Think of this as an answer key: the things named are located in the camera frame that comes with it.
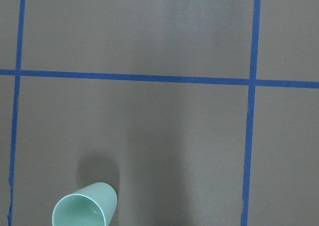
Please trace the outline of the light green plastic cup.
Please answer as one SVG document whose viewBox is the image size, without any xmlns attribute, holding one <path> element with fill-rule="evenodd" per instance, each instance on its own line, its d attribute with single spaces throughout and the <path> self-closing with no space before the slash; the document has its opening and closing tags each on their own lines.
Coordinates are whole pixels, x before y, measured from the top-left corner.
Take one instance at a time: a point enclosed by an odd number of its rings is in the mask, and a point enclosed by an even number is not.
<svg viewBox="0 0 319 226">
<path fill-rule="evenodd" d="M 109 184 L 93 183 L 64 196 L 52 213 L 53 226 L 108 226 L 118 203 Z"/>
</svg>

